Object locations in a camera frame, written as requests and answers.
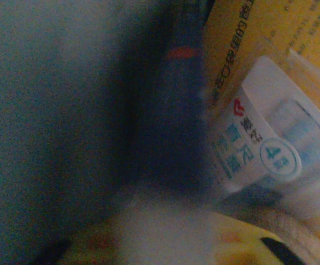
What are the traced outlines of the navy blue backpack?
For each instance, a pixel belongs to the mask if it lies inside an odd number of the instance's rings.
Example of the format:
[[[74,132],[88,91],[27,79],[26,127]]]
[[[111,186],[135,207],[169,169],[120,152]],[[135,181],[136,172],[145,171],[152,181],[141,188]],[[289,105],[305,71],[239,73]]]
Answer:
[[[215,0],[0,0],[0,265],[55,265],[135,193],[189,210]]]

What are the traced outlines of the yellow book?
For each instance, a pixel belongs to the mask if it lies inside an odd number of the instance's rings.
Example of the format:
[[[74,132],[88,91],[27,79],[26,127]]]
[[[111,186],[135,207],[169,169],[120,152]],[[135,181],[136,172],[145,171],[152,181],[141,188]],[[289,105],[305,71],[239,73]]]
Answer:
[[[261,56],[320,108],[320,0],[215,0],[204,26],[208,116],[215,119]]]

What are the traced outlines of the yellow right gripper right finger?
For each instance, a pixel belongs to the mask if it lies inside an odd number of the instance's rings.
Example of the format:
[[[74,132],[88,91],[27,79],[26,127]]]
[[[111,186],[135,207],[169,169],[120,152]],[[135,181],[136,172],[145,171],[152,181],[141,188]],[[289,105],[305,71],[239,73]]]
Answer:
[[[277,235],[215,212],[197,212],[196,265],[307,265]]]

